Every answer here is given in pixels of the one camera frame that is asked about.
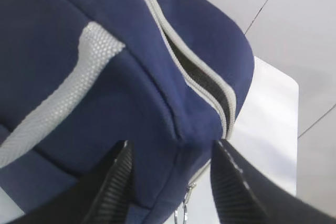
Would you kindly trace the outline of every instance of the zipper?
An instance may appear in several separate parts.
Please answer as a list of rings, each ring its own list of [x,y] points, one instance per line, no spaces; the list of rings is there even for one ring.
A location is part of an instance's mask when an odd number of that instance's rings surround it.
[[[202,61],[182,40],[173,27],[166,20],[157,0],[146,0],[154,9],[159,25],[173,45],[174,53],[183,67],[192,78],[212,95],[220,104],[222,110],[218,110],[222,121],[226,121],[226,128],[223,127],[222,138],[229,139],[233,130],[236,114],[236,95],[228,85],[213,69]]]
[[[162,26],[160,24],[160,21],[155,13],[155,10],[152,6],[152,3],[150,0],[144,0],[145,3],[147,4],[147,7],[149,8],[149,11],[151,12],[154,21],[156,22],[156,25],[158,26],[158,29],[161,33],[162,39],[169,51],[169,54],[171,55],[174,63],[176,64],[177,68],[181,72],[186,84],[193,89],[201,98],[203,98],[219,115],[222,128],[223,128],[223,136],[226,135],[226,129],[227,129],[227,124],[226,124],[226,118],[225,118],[225,113],[223,111],[222,106],[220,103],[206,90],[204,89],[200,84],[198,84],[184,69],[184,67],[181,65],[180,61],[178,60],[177,56],[175,55],[175,52],[173,51],[171,44],[169,42],[168,36],[165,34],[165,32],[162,29]]]
[[[236,96],[233,89],[206,63],[193,53],[165,19],[157,0],[144,0],[151,12],[164,43],[187,85],[191,87],[218,113],[222,138],[228,139],[235,121]],[[183,201],[184,221],[187,221],[187,204],[198,179],[209,168],[210,161],[201,167],[190,179]],[[174,214],[177,223],[177,211]]]

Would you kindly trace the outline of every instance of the tile grout line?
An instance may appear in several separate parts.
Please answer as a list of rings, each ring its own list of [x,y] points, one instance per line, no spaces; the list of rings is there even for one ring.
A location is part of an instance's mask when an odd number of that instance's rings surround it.
[[[259,16],[259,14],[261,13],[261,11],[264,9],[265,5],[268,3],[269,0],[266,0],[264,2],[264,4],[262,5],[262,7],[260,8],[260,10],[258,11],[257,15],[254,17],[254,19],[252,20],[251,24],[248,26],[246,32],[244,32],[244,34],[246,35],[247,32],[250,30],[251,26],[253,25],[254,21],[256,21],[257,17]]]
[[[336,104],[334,104],[325,114],[323,114],[323,116],[318,118],[316,122],[314,122],[311,126],[309,126],[304,132],[302,132],[301,135],[299,135],[298,139],[302,137],[304,134],[306,134],[311,128],[313,128],[318,122],[320,122],[323,118],[325,118],[325,116],[328,115],[335,108]]]

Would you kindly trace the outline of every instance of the metal zipper pull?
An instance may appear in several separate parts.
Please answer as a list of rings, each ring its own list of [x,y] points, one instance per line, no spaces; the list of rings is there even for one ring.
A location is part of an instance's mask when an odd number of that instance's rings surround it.
[[[193,189],[196,187],[196,183],[192,183],[191,185],[189,185],[187,187],[187,193],[184,197],[184,200],[183,200],[183,224],[187,224],[188,222],[188,203],[189,203],[189,200],[190,200],[190,197],[191,197],[191,193],[193,191]],[[175,224],[179,224],[178,222],[178,212],[177,210],[175,210],[174,212],[174,220],[175,220]]]

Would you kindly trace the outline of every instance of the tile floor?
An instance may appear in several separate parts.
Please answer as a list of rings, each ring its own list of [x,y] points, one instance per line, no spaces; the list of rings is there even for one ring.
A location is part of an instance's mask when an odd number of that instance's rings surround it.
[[[335,216],[336,1],[209,1],[247,32],[257,57],[298,82],[298,197]]]

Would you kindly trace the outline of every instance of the bag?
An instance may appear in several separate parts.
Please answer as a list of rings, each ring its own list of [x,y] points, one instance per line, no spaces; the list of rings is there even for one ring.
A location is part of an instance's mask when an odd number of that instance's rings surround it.
[[[0,186],[27,212],[11,223],[163,223],[210,158],[221,223],[334,223],[224,140],[254,59],[206,0],[0,6]]]

